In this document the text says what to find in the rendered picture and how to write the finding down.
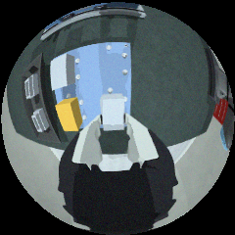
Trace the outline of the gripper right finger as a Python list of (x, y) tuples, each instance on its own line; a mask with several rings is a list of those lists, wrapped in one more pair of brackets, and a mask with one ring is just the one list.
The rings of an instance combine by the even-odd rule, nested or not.
[(124, 123), (130, 137), (128, 159), (133, 163), (140, 163), (140, 168), (154, 168), (163, 172), (170, 179), (172, 187), (176, 186), (178, 181), (174, 161), (167, 146), (151, 129), (146, 128), (128, 113), (124, 113)]

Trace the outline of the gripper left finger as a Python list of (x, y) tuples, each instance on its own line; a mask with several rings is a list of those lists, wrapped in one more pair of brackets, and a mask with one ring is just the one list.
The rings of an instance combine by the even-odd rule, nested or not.
[(92, 165), (99, 166), (103, 154), (99, 143), (102, 115), (97, 115), (87, 126), (77, 133), (62, 154), (59, 164), (59, 187), (64, 193), (67, 180), (78, 172), (91, 170)]

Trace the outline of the yellow block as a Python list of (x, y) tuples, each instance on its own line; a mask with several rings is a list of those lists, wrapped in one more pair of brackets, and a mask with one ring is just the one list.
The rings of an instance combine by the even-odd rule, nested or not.
[(78, 131), (83, 120), (77, 97), (65, 99), (55, 107), (64, 131)]

